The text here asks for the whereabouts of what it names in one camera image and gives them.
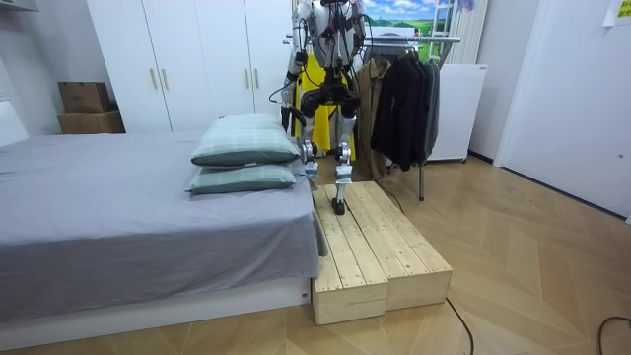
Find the wooden floor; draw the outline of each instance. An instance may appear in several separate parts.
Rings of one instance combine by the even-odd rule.
[[[333,182],[333,163],[320,181]],[[608,316],[631,317],[631,226],[474,158],[388,176],[412,223],[454,269],[449,298],[475,354],[593,355]],[[631,327],[612,323],[604,354],[629,354]],[[9,354],[468,354],[447,304],[316,326],[311,306],[41,346]]]

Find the wooden plank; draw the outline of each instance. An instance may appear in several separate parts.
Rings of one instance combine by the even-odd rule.
[[[335,197],[337,189],[335,185],[330,184],[324,187],[324,192],[330,200]],[[371,285],[387,282],[387,277],[384,274],[382,267],[379,265],[379,262],[373,254],[371,247],[368,245],[368,242],[366,242],[366,238],[364,238],[359,226],[357,226],[357,222],[353,218],[353,215],[351,213],[345,213],[342,216],[337,216],[337,221],[342,227],[342,231],[346,236],[346,241],[353,250],[353,254],[355,255],[355,259],[362,270],[366,283]]]
[[[322,227],[317,209],[315,208],[314,211],[317,215],[317,222],[320,224],[320,227]],[[331,248],[326,239],[324,239],[324,242],[326,243],[329,253],[326,256],[318,258],[319,276],[314,279],[314,292],[316,293],[343,288],[342,281],[339,279],[339,274],[337,273],[337,267],[335,267],[335,261],[333,261],[333,256],[330,253]]]
[[[392,221],[386,216],[384,211],[380,208],[379,204],[373,199],[366,188],[361,184],[351,184],[350,189],[355,192],[360,201],[364,204],[364,207],[370,214],[372,220],[377,225],[377,228],[382,233],[383,238],[388,245],[394,250],[396,257],[405,267],[405,271],[408,275],[420,275],[429,273],[430,270],[425,266],[423,261],[416,255],[416,252],[412,250],[410,244],[401,236],[397,229],[392,224]]]
[[[425,237],[414,227],[414,225],[394,206],[387,195],[373,181],[360,182],[373,196],[373,199],[379,204],[384,213],[394,224],[397,231],[405,238],[405,240],[414,249],[421,261],[432,272],[451,270],[443,257],[427,242]]]
[[[346,204],[348,205],[348,212],[353,214],[353,217],[357,221],[364,237],[366,237],[366,241],[371,246],[373,253],[377,257],[379,264],[382,266],[382,269],[386,273],[387,278],[392,277],[401,277],[407,275],[405,268],[398,261],[396,254],[389,247],[382,236],[382,232],[377,228],[375,221],[372,220],[372,217],[366,210],[366,207],[360,201],[359,197],[353,192],[352,189],[346,187],[344,191],[344,199],[346,200]]]
[[[386,312],[387,283],[314,293],[317,325],[358,320]]]
[[[451,271],[389,279],[386,311],[443,303],[451,280]]]
[[[329,250],[333,254],[337,273],[344,288],[366,285],[364,275],[357,264],[355,255],[351,250],[346,237],[342,232],[342,227],[335,217],[333,208],[330,205],[326,193],[322,189],[312,193],[315,207],[319,213],[320,221],[328,240]]]

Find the white wardrobe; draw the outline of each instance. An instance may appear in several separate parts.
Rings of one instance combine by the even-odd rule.
[[[291,0],[89,0],[127,132],[204,130],[278,115]]]

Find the white bed base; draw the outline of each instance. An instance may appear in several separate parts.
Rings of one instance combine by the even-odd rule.
[[[0,351],[307,304],[310,279],[287,278],[203,295],[0,325]]]

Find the gray bedsheet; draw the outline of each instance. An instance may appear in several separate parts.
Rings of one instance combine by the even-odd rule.
[[[0,147],[0,321],[316,276],[301,164],[293,188],[190,197],[202,133]]]

